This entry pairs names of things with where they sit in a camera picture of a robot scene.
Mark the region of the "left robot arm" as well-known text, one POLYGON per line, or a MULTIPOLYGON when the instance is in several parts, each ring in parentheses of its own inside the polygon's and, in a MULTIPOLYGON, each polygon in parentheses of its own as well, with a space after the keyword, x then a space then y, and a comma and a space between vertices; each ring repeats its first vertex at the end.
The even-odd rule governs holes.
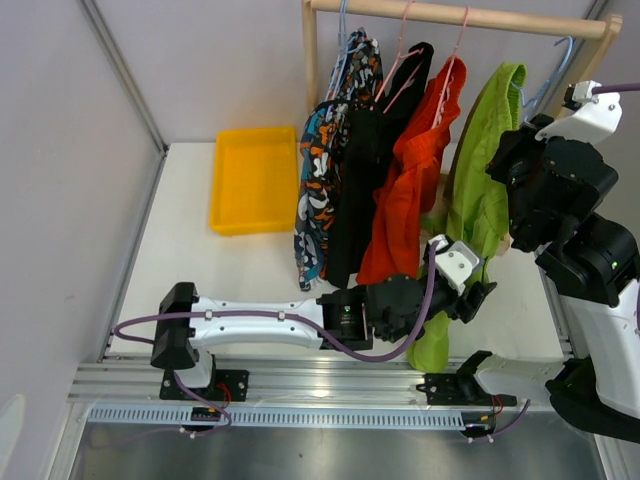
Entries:
POLYGON ((458 292, 437 274, 433 281, 396 274, 368 286, 339 289, 317 299, 288 304, 241 304, 200 296, 192 282, 179 282, 159 306, 151 364, 185 370, 182 388, 197 400, 216 390, 216 374, 196 365, 200 353, 226 344, 271 343, 311 350, 372 349, 376 340, 415 340, 438 314, 470 322, 496 283, 476 281, 458 292))

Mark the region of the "green shorts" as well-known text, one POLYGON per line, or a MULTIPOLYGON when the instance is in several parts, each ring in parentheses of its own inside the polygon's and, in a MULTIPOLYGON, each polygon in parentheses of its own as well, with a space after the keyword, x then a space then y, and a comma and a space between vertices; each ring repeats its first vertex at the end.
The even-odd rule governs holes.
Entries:
POLYGON ((490 259, 508 245, 505 186, 492 180, 485 169, 501 135, 519 126, 520 96, 511 82, 523 87, 526 77, 522 63, 504 62, 496 69, 467 117, 449 172, 447 212, 435 232, 464 241, 484 260, 472 282, 489 282, 490 259))

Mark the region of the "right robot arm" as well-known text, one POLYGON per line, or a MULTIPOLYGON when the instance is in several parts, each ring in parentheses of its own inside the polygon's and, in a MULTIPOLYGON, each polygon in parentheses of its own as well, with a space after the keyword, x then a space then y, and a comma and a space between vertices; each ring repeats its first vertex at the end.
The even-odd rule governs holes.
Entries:
POLYGON ((575 116, 539 114, 501 136, 488 175, 504 185, 514 248, 535 254, 580 326, 583 358, 549 363, 474 353, 458 370, 468 403, 491 395, 548 402, 571 426, 639 439, 639 247, 597 209, 617 182, 575 116))

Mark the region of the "black shorts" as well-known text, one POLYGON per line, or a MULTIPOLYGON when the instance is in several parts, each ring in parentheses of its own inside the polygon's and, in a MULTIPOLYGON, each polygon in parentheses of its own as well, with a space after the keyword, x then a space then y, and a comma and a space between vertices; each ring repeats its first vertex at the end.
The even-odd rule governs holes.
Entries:
POLYGON ((360 270, 372 236, 374 193, 385 183, 394 144, 425 93, 433 46, 419 42, 409 53, 397 67, 388 93, 347 111, 347 141, 338 155, 341 193, 324 270, 324 279, 338 288, 345 288, 350 276, 360 270))

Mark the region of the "blue patterned shorts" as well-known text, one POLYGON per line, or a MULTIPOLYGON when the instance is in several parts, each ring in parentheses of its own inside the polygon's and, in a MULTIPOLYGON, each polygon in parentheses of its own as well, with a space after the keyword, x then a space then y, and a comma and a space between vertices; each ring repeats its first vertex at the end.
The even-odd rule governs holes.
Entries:
POLYGON ((320 103, 308 117, 300 140, 302 171, 294 223, 294 258, 298 286, 311 290, 327 264, 329 231, 341 191, 337 157, 346 142, 349 103, 320 103))

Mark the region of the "orange patterned camo shorts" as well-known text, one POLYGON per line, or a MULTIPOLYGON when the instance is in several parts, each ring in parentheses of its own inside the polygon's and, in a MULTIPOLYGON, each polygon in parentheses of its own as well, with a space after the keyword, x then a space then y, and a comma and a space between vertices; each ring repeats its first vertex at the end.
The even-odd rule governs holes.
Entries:
POLYGON ((359 28, 339 48, 324 100, 370 101, 378 95, 383 77, 379 42, 359 28))

